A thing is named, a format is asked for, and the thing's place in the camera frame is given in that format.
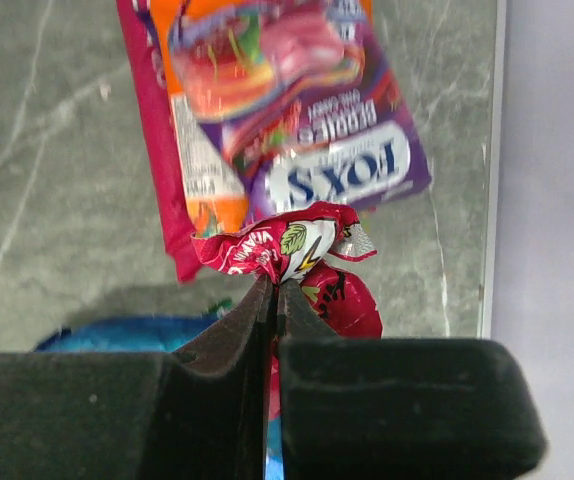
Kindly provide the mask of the green snack packet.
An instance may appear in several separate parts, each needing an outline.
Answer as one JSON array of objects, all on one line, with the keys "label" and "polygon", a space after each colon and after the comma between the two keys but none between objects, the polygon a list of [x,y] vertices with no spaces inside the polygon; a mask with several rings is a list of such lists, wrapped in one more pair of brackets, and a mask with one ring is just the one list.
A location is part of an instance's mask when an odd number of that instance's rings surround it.
[{"label": "green snack packet", "polygon": [[218,302],[212,304],[205,312],[205,315],[223,317],[226,315],[232,308],[234,304],[231,298],[225,298],[219,300]]}]

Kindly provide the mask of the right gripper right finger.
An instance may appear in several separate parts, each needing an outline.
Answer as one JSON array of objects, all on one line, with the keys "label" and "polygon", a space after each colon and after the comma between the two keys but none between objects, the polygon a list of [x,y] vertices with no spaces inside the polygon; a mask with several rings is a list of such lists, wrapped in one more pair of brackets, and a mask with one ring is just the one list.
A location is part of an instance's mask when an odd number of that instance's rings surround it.
[{"label": "right gripper right finger", "polygon": [[338,339],[314,312],[298,284],[288,281],[279,289],[280,439],[286,479],[320,479],[329,474],[330,441],[325,430],[333,420],[329,393],[319,377],[325,348]]}]

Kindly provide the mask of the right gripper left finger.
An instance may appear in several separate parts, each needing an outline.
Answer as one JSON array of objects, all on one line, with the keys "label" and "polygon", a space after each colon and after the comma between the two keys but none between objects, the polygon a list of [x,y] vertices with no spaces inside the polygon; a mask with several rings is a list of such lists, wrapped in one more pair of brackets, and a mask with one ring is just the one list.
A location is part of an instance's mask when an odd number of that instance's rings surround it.
[{"label": "right gripper left finger", "polygon": [[264,275],[177,352],[181,479],[264,477],[272,336],[273,284]]}]

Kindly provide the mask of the blue gummy snack bag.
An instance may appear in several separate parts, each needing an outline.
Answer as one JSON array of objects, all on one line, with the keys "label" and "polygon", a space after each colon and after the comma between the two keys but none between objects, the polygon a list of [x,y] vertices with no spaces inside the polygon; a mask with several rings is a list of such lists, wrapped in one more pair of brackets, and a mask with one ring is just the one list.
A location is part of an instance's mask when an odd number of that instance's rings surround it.
[{"label": "blue gummy snack bag", "polygon": [[[61,326],[39,341],[36,352],[173,352],[222,317],[205,315],[137,315],[93,320],[82,326]],[[267,479],[283,479],[278,360],[271,358],[267,428]]]}]

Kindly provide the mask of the small red candy wrapper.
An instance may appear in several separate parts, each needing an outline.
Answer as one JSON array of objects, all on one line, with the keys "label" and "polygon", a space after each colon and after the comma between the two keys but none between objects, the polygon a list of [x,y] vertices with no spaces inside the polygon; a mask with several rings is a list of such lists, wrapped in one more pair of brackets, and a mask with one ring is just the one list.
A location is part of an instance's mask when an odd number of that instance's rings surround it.
[{"label": "small red candy wrapper", "polygon": [[297,282],[316,314],[341,336],[382,336],[381,316],[365,283],[328,263],[330,257],[356,263],[376,254],[348,205],[316,202],[236,233],[194,237],[192,244],[198,260],[220,273],[266,274],[275,285]]}]

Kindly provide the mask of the colourful candy packet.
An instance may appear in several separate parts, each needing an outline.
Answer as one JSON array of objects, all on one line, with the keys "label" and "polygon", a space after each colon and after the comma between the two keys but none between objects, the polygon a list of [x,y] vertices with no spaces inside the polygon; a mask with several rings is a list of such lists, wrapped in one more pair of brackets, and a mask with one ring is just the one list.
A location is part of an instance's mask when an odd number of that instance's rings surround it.
[{"label": "colourful candy packet", "polygon": [[189,11],[169,27],[169,58],[244,188],[246,222],[319,201],[368,209],[429,186],[413,119],[359,2]]}]

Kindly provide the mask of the red chips packet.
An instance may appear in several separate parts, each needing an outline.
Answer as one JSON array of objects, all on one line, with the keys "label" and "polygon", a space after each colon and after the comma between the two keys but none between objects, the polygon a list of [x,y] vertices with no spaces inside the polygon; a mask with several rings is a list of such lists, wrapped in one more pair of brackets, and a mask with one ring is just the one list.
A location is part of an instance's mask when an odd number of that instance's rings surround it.
[{"label": "red chips packet", "polygon": [[117,0],[143,136],[158,202],[166,253],[177,280],[193,280],[201,268],[191,244],[194,233],[183,190],[180,157],[158,34],[147,1]]}]

